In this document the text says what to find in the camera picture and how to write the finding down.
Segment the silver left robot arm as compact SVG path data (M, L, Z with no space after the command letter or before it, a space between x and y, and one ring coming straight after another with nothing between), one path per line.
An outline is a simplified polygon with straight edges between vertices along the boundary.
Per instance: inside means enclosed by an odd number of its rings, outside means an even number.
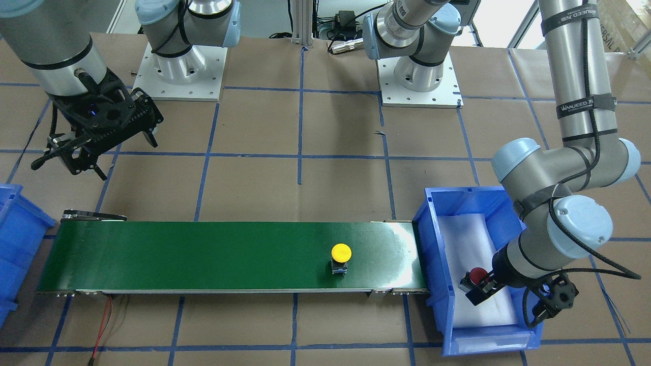
M472 269L461 280L466 297L479 305L509 286L523 289L527 327L571 308L578 290L568 264L588 255L610 266L604 274L641 276L598 253L612 235L612 218L586 189L632 178L641 154L618 136L615 111L599 40L596 1L539 1L561 128L561 148L544 150L530 138L505 144L491 160L525 229L491 260L492 269Z

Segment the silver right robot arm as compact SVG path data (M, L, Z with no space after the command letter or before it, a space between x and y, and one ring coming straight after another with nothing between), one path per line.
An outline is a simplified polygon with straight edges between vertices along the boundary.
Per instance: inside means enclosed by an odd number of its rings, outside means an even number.
M98 158L143 134L158 146L156 100L218 101L226 51L241 35L238 1L137 1L148 49L132 89L105 64L69 1L2 1L2 36L53 103L37 170L60 158L70 173L106 175Z

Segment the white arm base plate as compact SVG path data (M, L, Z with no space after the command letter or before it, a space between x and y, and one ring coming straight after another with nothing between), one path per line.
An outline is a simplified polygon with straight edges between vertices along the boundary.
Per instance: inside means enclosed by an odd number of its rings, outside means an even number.
M456 108L462 93L450 54L442 64L426 67L408 56L377 60L382 105L386 107Z
M145 49L134 88L154 100L218 102L228 49L193 46L185 55L165 58Z

